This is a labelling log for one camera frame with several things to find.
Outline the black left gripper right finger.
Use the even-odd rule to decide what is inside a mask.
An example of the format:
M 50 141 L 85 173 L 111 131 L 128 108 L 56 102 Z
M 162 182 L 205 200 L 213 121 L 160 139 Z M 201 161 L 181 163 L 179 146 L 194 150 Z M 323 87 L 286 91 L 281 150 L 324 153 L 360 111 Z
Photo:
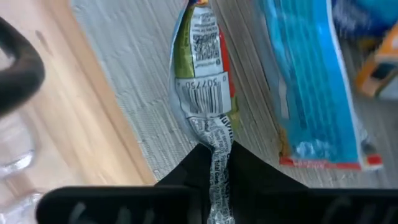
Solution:
M 234 142 L 236 224 L 398 224 L 398 190 L 309 188 Z

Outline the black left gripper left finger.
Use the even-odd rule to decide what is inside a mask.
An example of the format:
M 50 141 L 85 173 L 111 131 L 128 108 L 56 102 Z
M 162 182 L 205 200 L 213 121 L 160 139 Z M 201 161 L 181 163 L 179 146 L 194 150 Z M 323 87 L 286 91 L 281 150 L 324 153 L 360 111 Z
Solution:
M 153 186 L 62 187 L 45 194 L 38 224 L 205 224 L 211 154 L 191 152 Z

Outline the blue silver-backed granola bar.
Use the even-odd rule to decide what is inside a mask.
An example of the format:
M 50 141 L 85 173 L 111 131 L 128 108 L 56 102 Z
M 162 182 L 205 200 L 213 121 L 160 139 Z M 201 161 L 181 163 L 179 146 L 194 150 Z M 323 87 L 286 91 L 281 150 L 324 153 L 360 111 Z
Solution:
M 358 119 L 331 0 L 252 0 L 285 166 L 382 167 Z
M 382 37 L 398 22 L 398 0 L 331 0 L 331 8 L 342 37 Z
M 170 107 L 177 122 L 211 151 L 207 224 L 235 224 L 228 161 L 237 97 L 226 43 L 209 0 L 185 0 L 172 37 L 169 77 Z

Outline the green orange granola bar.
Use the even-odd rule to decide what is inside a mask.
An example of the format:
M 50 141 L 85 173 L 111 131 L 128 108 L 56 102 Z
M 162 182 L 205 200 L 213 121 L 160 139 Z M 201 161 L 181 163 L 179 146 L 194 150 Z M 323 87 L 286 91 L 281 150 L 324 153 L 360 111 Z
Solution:
M 398 100 L 398 21 L 363 63 L 354 84 L 368 97 Z

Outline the grey woven placemat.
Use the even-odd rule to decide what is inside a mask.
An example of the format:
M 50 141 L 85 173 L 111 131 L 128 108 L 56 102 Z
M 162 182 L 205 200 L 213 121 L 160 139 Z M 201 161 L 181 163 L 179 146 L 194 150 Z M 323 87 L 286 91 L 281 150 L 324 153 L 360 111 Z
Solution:
M 69 0 L 137 142 L 157 179 L 166 176 L 195 146 L 169 106 L 169 52 L 184 0 Z M 279 164 L 271 96 L 256 52 L 250 0 L 214 0 L 228 44 L 239 101 L 236 140 L 272 166 Z M 398 103 L 356 97 L 383 168 L 372 172 L 280 170 L 311 187 L 398 189 Z

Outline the clear plastic bin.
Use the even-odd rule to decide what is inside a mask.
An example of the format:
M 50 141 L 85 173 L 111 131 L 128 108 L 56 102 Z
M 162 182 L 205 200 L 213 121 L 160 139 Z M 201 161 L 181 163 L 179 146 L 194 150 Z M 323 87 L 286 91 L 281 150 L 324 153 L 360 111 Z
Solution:
M 0 224 L 37 224 L 35 208 L 42 192 L 26 169 L 35 159 L 35 140 L 20 112 L 0 118 Z

